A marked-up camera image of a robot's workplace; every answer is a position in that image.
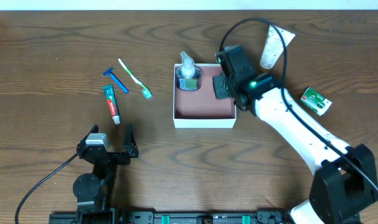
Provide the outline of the clear pump soap bottle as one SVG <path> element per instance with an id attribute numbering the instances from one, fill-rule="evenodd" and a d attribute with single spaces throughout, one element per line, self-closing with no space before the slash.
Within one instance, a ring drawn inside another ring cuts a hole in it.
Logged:
<path id="1" fill-rule="evenodd" d="M 180 52 L 181 65 L 175 71 L 177 87 L 183 91 L 196 91 L 200 88 L 202 71 L 185 51 Z"/>

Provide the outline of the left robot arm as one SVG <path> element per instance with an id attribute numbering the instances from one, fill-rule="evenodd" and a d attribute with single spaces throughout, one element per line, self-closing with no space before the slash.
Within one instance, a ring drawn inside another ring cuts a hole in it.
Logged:
<path id="1" fill-rule="evenodd" d="M 77 177 L 73 194 L 77 198 L 78 223 L 126 223 L 126 215 L 110 205 L 118 166 L 129 165 L 139 156 L 133 135 L 133 126 L 128 125 L 123 139 L 123 151 L 110 152 L 105 133 L 94 125 L 78 143 L 77 154 L 93 165 L 91 173 Z"/>

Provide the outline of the green soap bar box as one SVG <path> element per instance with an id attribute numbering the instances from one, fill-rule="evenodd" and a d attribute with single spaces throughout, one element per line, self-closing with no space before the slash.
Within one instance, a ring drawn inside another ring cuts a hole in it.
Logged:
<path id="1" fill-rule="evenodd" d="M 301 96 L 300 101 L 319 116 L 324 115 L 333 104 L 332 101 L 311 87 L 306 89 Z"/>

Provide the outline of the white lotion tube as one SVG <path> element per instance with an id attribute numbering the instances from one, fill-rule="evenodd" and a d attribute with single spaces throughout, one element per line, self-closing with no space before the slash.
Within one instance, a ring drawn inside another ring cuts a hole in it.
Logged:
<path id="1" fill-rule="evenodd" d="M 295 38 L 295 34 L 287 31 L 285 29 L 277 27 L 277 30 L 282 35 L 283 40 L 285 42 L 285 45 L 288 46 L 288 44 Z M 269 26 L 267 39 L 265 42 L 265 46 L 262 52 L 262 56 L 260 59 L 260 66 L 265 70 L 272 69 L 278 59 L 280 58 L 280 55 L 283 53 L 283 44 L 280 39 L 280 36 L 278 35 L 278 32 L 275 28 L 272 26 Z"/>

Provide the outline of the Colgate toothpaste tube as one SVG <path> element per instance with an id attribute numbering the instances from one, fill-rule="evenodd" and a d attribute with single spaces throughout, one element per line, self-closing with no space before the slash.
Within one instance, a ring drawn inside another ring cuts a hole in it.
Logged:
<path id="1" fill-rule="evenodd" d="M 110 109 L 110 113 L 112 116 L 112 119 L 115 124 L 120 124 L 121 123 L 121 118 L 120 118 L 120 113 L 118 110 L 118 105 L 116 103 L 116 98 L 115 98 L 115 92 L 113 85 L 107 85 L 103 87 L 103 91 L 108 103 L 108 107 Z"/>

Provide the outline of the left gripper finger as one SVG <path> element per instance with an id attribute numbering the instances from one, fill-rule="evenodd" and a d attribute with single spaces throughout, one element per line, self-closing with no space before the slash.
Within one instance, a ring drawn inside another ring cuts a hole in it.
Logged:
<path id="1" fill-rule="evenodd" d="M 92 133 L 98 133 L 98 125 L 97 124 L 95 124 L 92 128 L 91 128 L 91 130 L 88 132 L 88 134 L 86 135 L 86 138 L 90 135 L 90 134 L 92 134 Z"/>
<path id="2" fill-rule="evenodd" d="M 133 125 L 129 124 L 126 129 L 125 138 L 123 140 L 123 147 L 126 152 L 136 152 L 137 145 L 133 134 Z"/>

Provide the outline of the blue disposable razor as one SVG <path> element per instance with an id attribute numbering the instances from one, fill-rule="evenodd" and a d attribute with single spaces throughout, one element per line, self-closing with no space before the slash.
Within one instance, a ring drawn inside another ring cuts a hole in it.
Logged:
<path id="1" fill-rule="evenodd" d="M 120 79 L 113 73 L 113 70 L 114 68 L 113 67 L 110 67 L 109 69 L 105 70 L 102 75 L 104 77 L 106 76 L 109 76 L 120 88 L 121 90 L 128 94 L 129 93 L 129 90 L 127 89 L 127 87 L 120 81 Z"/>

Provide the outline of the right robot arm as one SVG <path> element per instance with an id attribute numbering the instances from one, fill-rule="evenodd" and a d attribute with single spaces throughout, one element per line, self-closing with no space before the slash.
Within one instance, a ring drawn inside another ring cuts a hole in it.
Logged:
<path id="1" fill-rule="evenodd" d="M 308 199 L 292 208 L 287 223 L 347 223 L 378 201 L 374 155 L 350 146 L 324 129 L 292 99 L 271 74 L 258 74 L 239 46 L 216 55 L 222 74 L 213 78 L 218 100 L 232 98 L 275 129 L 301 156 L 313 175 Z"/>

